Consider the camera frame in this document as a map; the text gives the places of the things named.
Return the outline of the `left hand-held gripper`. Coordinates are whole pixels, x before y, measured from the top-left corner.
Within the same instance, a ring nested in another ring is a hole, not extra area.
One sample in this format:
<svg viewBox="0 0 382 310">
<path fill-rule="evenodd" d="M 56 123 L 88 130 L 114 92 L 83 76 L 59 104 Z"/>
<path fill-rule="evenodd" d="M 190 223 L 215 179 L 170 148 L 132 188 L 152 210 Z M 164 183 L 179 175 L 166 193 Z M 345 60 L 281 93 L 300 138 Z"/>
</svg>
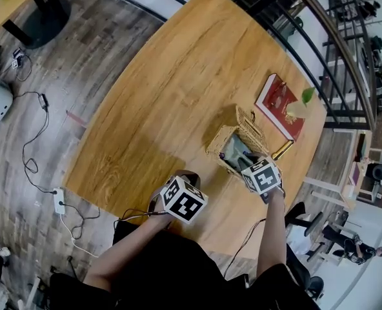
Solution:
<svg viewBox="0 0 382 310">
<path fill-rule="evenodd" d="M 189 170 L 177 170 L 173 179 L 160 192 L 164 211 L 186 224 L 191 224 L 208 203 L 201 192 L 201 178 Z"/>
</svg>

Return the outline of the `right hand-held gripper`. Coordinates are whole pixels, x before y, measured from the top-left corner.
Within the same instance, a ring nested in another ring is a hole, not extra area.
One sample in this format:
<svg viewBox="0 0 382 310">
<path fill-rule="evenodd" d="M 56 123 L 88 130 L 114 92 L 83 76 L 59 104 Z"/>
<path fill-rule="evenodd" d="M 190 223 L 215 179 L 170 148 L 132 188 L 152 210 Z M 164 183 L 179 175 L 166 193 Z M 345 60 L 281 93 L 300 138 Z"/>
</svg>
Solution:
<svg viewBox="0 0 382 310">
<path fill-rule="evenodd" d="M 251 192 L 258 194 L 265 204 L 269 203 L 270 192 L 274 189 L 285 195 L 281 173 L 272 158 L 265 158 L 260 152 L 247 153 L 246 157 L 248 159 L 237 159 L 236 170 L 241 173 Z"/>
</svg>

